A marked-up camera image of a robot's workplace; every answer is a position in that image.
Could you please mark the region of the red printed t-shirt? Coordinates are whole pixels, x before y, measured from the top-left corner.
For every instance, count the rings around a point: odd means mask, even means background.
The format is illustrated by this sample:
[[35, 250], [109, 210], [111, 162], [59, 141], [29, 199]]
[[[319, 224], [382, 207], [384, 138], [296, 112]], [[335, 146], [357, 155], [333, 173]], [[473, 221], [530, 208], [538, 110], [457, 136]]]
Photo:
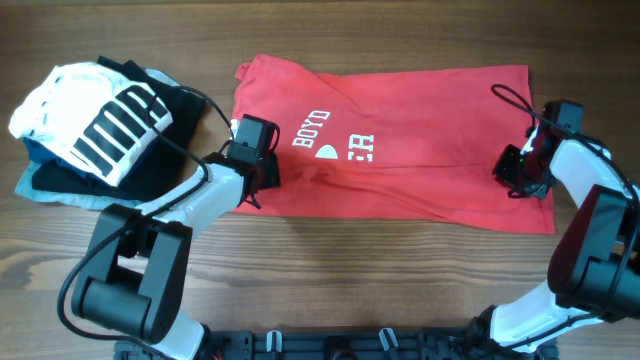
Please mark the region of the red printed t-shirt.
[[493, 176], [531, 120], [491, 88], [528, 95], [525, 65], [334, 75], [259, 54], [236, 76], [234, 118], [256, 116], [281, 130], [281, 184], [244, 205], [245, 214], [555, 230], [551, 198], [512, 199]]

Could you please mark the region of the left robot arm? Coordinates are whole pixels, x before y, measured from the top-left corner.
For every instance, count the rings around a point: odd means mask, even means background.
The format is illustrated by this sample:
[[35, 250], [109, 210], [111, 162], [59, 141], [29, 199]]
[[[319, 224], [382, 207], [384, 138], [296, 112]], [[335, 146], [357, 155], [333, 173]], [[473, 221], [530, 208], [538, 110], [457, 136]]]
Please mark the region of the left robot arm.
[[111, 205], [98, 218], [86, 255], [65, 280], [58, 302], [108, 329], [117, 359], [213, 359], [210, 329], [181, 308], [192, 241], [207, 226], [280, 184], [279, 127], [246, 115], [225, 153], [135, 208]]

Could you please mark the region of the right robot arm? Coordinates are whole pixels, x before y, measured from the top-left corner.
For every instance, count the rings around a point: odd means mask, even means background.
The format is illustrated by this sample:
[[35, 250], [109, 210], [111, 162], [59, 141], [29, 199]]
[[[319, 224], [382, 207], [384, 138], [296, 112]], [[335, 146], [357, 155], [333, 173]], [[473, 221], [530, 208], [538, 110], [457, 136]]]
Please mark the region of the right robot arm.
[[639, 189], [602, 142], [582, 134], [583, 113], [571, 101], [545, 104], [527, 144], [508, 146], [496, 164], [510, 197], [542, 199], [561, 183], [578, 211], [546, 280], [469, 324], [464, 350], [474, 359], [533, 356], [578, 327], [639, 315]]

